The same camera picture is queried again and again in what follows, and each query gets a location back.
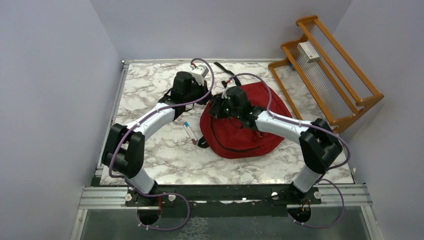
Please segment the red backpack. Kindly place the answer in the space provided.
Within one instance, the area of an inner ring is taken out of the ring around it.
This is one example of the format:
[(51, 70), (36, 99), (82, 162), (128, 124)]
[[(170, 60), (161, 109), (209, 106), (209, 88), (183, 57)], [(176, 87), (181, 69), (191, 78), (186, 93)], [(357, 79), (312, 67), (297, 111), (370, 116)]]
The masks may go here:
[[(234, 78), (234, 82), (246, 92), (253, 106), (267, 107), (269, 96), (263, 83), (242, 84), (237, 77)], [(289, 109), (274, 90), (271, 90), (271, 96), (270, 110), (291, 118)], [(209, 147), (222, 158), (240, 159), (266, 155), (284, 140), (283, 137), (275, 134), (245, 128), (234, 118), (214, 118), (208, 112), (212, 104), (213, 100), (210, 100), (200, 117), (199, 127), (203, 134), (202, 138), (198, 140), (200, 148)]]

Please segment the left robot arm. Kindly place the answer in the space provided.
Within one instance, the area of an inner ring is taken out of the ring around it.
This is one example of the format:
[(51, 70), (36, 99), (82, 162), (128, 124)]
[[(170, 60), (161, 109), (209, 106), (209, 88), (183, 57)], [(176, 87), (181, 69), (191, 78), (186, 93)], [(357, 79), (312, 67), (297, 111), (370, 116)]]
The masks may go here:
[(115, 123), (106, 139), (102, 164), (136, 188), (138, 199), (147, 206), (157, 200), (157, 183), (143, 169), (146, 140), (186, 112), (186, 105), (205, 105), (212, 96), (205, 81), (208, 67), (191, 68), (190, 72), (176, 73), (172, 87), (152, 110), (126, 125)]

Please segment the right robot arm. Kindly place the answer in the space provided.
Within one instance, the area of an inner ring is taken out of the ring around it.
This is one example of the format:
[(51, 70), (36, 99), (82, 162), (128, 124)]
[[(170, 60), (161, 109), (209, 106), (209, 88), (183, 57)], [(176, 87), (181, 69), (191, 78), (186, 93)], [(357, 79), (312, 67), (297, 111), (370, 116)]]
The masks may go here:
[(220, 157), (259, 157), (283, 140), (300, 146), (304, 167), (292, 181), (289, 199), (300, 204), (342, 152), (329, 124), (297, 122), (280, 97), (262, 83), (232, 86), (214, 95), (200, 118), (203, 140)]

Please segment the white marker red cap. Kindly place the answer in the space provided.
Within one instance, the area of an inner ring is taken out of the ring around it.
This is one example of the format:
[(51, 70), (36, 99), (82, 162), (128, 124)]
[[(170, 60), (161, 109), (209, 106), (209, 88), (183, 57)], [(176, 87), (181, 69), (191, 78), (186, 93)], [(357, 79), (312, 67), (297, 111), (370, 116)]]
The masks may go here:
[(190, 126), (189, 126), (189, 124), (187, 122), (184, 123), (184, 127), (185, 127), (188, 135), (190, 136), (193, 144), (194, 145), (197, 145), (198, 144), (198, 140), (197, 140), (196, 136), (194, 135), (194, 132), (191, 130), (191, 128), (190, 128)]

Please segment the white red small box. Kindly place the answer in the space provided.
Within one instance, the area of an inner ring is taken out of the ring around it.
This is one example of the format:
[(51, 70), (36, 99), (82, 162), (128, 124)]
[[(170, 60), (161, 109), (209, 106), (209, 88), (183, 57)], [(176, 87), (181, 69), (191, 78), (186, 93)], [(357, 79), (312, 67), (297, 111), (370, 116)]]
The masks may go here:
[(299, 42), (297, 50), (306, 63), (315, 63), (320, 60), (320, 55), (309, 41)]

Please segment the wooden rack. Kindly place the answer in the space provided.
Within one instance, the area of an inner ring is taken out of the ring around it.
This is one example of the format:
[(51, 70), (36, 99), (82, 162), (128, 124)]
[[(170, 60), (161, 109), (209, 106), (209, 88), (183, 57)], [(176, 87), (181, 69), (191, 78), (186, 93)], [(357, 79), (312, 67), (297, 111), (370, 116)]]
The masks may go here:
[[(297, 119), (298, 108), (283, 85), (276, 70), (292, 67), (297, 72), (323, 115), (340, 134), (380, 102), (384, 95), (343, 49), (317, 15), (301, 17), (296, 25), (302, 30), (300, 38), (281, 44), (286, 57), (272, 62), (272, 73)], [(317, 62), (307, 63), (297, 49), (298, 43), (309, 41), (320, 56)]]

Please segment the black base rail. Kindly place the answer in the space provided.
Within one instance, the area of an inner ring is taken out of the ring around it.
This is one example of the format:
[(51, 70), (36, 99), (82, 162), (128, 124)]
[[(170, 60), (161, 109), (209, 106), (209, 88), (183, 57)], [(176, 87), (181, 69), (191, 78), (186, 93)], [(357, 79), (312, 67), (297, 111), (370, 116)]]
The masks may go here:
[(160, 184), (149, 196), (129, 189), (125, 206), (163, 218), (287, 217), (288, 209), (321, 204), (313, 187), (295, 193), (289, 184)]

